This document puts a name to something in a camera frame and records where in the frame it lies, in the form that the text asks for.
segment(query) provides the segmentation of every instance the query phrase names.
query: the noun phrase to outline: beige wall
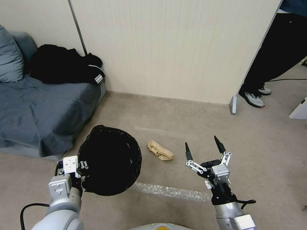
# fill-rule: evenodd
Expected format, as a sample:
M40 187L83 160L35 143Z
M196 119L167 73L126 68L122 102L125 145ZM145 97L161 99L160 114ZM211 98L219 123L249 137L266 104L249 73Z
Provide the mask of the beige wall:
M111 91L229 103L280 0L72 0ZM66 0L0 0L0 24L82 46Z
M0 0L0 24L29 33L38 46L83 49L67 0Z

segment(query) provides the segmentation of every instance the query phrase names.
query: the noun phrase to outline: person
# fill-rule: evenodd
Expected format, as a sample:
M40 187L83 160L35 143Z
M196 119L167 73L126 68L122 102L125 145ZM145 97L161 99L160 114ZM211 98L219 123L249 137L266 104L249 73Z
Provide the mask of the person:
M262 95L272 93L264 83L307 56L306 28L307 0L284 0L239 91L248 104L263 108Z

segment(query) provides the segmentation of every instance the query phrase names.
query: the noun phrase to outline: robotic hand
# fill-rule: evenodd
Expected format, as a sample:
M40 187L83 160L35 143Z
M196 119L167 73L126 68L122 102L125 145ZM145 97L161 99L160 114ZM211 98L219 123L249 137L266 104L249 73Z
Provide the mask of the robotic hand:
M80 172L88 169L86 161L78 160L78 156L65 157L59 161L55 176L48 184L52 197L47 214L32 230L83 230L83 222L79 219L81 196L83 189Z
M196 172L199 176L207 179L206 186L212 192L211 202L216 210L216 219L221 230L253 230L256 225L250 214L245 214L243 208L247 204L256 203L255 200L241 201L229 188L228 164L231 153L226 152L224 145L214 136L219 152L222 154L220 160L207 161L201 165L193 161L188 144L186 148L186 166Z

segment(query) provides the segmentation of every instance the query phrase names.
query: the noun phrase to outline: sneaker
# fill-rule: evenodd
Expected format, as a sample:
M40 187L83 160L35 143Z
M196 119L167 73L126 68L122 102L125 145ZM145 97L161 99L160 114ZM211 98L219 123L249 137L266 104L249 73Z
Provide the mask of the sneaker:
M262 86L260 89L258 89L261 95L270 95L272 93L272 90Z
M256 108L265 107L265 103L263 102L263 100L261 100L261 95L258 93L249 93L240 89L239 95L243 97L246 100L246 102L253 107Z

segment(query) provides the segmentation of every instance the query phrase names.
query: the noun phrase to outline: gray couch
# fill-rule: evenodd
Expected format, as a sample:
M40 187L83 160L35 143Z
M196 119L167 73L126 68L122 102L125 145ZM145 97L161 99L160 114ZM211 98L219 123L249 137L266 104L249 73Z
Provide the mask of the gray couch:
M23 54L25 76L0 83L0 152L59 160L101 101L105 84L51 85L31 78L36 46L27 33L10 33Z

